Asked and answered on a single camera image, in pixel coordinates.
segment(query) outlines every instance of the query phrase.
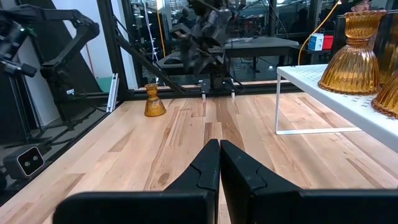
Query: glass vase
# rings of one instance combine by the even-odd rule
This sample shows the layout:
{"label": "glass vase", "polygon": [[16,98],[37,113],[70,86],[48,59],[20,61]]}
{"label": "glass vase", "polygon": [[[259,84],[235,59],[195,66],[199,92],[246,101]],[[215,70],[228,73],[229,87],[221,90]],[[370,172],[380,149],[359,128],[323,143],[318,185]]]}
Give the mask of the glass vase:
{"label": "glass vase", "polygon": [[369,46],[370,37],[379,27],[384,10],[348,12],[345,34],[347,45],[330,60],[320,88],[351,95],[369,95],[379,87],[379,65]]}
{"label": "glass vase", "polygon": [[144,115],[148,117],[156,117],[166,113],[162,100],[156,95],[157,84],[146,84],[145,89],[147,90],[148,100],[145,104]]}
{"label": "glass vase", "polygon": [[398,70],[372,100],[372,107],[382,114],[398,119]]}
{"label": "glass vase", "polygon": [[391,78],[398,60],[398,14],[392,16],[391,28],[387,34],[391,35],[384,46],[383,53],[379,57],[379,80],[383,86]]}

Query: wooden table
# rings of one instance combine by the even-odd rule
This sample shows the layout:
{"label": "wooden table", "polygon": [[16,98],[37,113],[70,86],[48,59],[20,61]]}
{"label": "wooden table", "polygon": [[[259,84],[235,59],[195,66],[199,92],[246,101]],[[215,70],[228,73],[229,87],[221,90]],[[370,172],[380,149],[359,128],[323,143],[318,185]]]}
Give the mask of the wooden table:
{"label": "wooden table", "polygon": [[[302,65],[294,67],[279,67],[277,79],[284,77],[327,107],[342,115],[358,128],[331,128],[283,131],[283,134],[325,133],[342,131],[366,131],[395,152],[398,152],[398,120],[392,119],[371,106],[376,94],[369,96],[346,95],[322,90],[318,86],[327,65]],[[277,84],[277,96],[280,85]]]}
{"label": "wooden table", "polygon": [[[398,154],[364,132],[276,136],[275,95],[163,100],[144,116],[127,101],[0,208],[0,223],[51,223],[65,197],[92,190],[162,190],[211,138],[228,139],[305,189],[396,188]],[[280,127],[352,126],[305,93],[280,98]],[[221,189],[219,223],[229,223]]]}

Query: white metal shelf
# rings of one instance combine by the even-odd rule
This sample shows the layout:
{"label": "white metal shelf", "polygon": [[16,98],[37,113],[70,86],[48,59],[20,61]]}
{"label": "white metal shelf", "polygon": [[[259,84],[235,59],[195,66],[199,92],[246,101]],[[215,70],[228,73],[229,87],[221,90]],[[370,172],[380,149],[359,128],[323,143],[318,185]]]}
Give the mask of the white metal shelf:
{"label": "white metal shelf", "polygon": [[398,152],[398,120],[385,116],[371,106],[375,95],[353,96],[332,93],[318,86],[327,65],[279,67],[278,77],[294,85],[323,103],[358,128]]}

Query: glass panel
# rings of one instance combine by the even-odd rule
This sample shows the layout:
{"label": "glass panel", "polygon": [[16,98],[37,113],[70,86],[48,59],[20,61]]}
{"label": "glass panel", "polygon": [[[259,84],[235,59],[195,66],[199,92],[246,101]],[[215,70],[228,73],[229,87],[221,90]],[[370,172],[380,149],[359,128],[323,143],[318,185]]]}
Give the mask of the glass panel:
{"label": "glass panel", "polygon": [[[192,76],[193,72],[182,72],[183,67],[179,58],[181,40],[176,40],[169,34],[170,29],[178,24],[185,24],[189,28],[195,25],[197,15],[188,5],[188,1],[135,1],[131,3],[131,7],[134,12],[133,26],[137,49],[146,54],[147,59],[151,62],[157,62],[181,85],[195,84],[203,77],[208,76],[207,74]],[[323,19],[334,3],[334,0],[322,1],[319,20]],[[270,39],[265,38],[269,33],[274,34],[276,42],[291,40],[293,41],[291,43],[294,43],[290,50],[275,44],[275,46],[270,45],[261,49],[262,53],[259,54],[242,54],[242,57],[238,57],[238,53],[234,54],[231,59],[231,74],[236,76],[239,81],[275,80],[278,66],[297,64],[300,49],[298,44],[302,44],[310,33],[308,20],[310,0],[277,0],[274,8],[270,8],[269,4],[268,0],[247,0],[246,7],[239,8],[239,1],[229,2],[230,10],[237,15],[228,26],[230,39],[226,47],[230,47],[229,51],[237,52],[236,48],[243,42],[251,43],[261,40],[262,44],[266,44],[270,42]],[[269,10],[275,10],[277,17],[270,17]],[[322,32],[333,32],[333,29],[334,23],[330,21],[325,24],[325,27],[322,27]],[[305,63],[327,63],[329,60],[327,55],[326,53],[315,58],[312,55],[304,55],[303,59]],[[141,70],[142,73],[137,74],[141,79],[141,87],[155,82],[162,85],[160,80],[145,68],[141,68]]]}
{"label": "glass panel", "polygon": [[[51,0],[20,2],[44,9],[73,9],[69,5],[54,5]],[[2,3],[5,10],[16,6],[14,1]],[[96,9],[97,7],[87,7],[86,11],[79,10],[92,18],[87,11]],[[24,32],[36,37],[26,38]],[[1,54],[11,55],[12,62],[18,65],[20,69],[17,70],[22,71],[22,74],[4,69],[4,65],[11,63],[2,57],[0,206],[105,117],[111,85],[109,77],[112,75],[110,67],[107,67],[107,73],[101,70],[100,63],[95,63],[98,57],[95,52],[102,47],[97,45],[97,41],[101,40],[101,35],[104,39],[103,33],[99,33],[88,45],[79,43],[84,46],[80,54],[64,52],[71,56],[68,62],[53,59],[69,46],[76,35],[76,29],[70,22],[46,21],[29,26],[17,23],[5,26],[2,23],[2,40],[8,40],[11,34],[20,37],[12,45],[18,49],[15,53],[11,52],[7,46],[9,43],[0,41]],[[33,77],[26,75],[29,71],[33,71]]]}

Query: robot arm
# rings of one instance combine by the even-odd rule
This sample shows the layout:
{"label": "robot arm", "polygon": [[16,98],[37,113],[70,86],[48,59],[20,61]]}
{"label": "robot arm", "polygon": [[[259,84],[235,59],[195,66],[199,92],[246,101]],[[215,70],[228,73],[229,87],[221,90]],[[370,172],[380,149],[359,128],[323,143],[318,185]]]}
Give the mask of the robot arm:
{"label": "robot arm", "polygon": [[[228,41],[227,26],[233,17],[224,0],[189,0],[190,8],[197,15],[196,24],[189,29],[179,24],[170,30],[176,39],[182,39],[181,59],[187,69],[194,62],[195,75],[207,65],[225,65],[224,46]],[[218,54],[210,48],[218,47]]]}
{"label": "robot arm", "polygon": [[25,75],[33,76],[35,70],[34,72],[32,70],[24,72],[23,65],[17,66],[11,61],[29,35],[27,26],[45,21],[64,20],[71,21],[76,28],[76,36],[57,57],[42,65],[41,72],[44,78],[49,78],[53,72],[67,65],[88,41],[98,36],[100,34],[99,25],[76,9],[42,9],[37,6],[21,5],[10,10],[0,11],[0,22],[8,26],[8,29],[0,32],[0,61],[6,65],[6,72],[7,67],[13,65],[14,71],[22,70]]}

